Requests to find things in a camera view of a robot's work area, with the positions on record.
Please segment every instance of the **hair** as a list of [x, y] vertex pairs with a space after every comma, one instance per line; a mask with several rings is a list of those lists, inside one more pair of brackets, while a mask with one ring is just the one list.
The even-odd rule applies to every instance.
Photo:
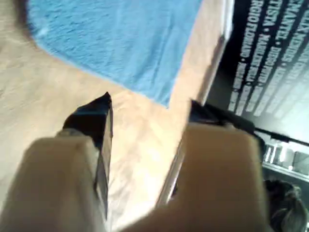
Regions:
[[300, 199], [300, 188], [280, 180], [267, 180], [265, 186], [274, 232], [305, 232], [308, 211]]

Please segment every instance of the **blue towel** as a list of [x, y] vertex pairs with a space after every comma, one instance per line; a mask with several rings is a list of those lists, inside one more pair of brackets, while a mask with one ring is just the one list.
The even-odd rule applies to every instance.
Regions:
[[201, 0], [28, 0], [50, 54], [168, 106]]

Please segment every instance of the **wooden floor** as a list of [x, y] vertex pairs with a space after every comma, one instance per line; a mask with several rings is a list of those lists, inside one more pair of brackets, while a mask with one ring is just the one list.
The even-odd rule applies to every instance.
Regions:
[[221, 33], [221, 0], [204, 0], [170, 108], [67, 65], [38, 49], [24, 26], [22, 0], [0, 1], [0, 206], [23, 151], [53, 136], [78, 106], [112, 96], [110, 216], [118, 229], [155, 204]]

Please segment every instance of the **poster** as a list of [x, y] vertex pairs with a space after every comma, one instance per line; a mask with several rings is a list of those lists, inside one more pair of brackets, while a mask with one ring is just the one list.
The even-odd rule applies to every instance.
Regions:
[[236, 0], [207, 102], [309, 143], [309, 0]]

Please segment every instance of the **beige plastic object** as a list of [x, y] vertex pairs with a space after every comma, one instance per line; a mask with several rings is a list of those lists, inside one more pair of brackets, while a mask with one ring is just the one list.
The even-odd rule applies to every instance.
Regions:
[[189, 124], [183, 152], [173, 200], [123, 232], [269, 230], [254, 138], [237, 130]]
[[98, 151], [83, 135], [45, 138], [26, 151], [0, 218], [0, 231], [105, 232], [94, 190]]

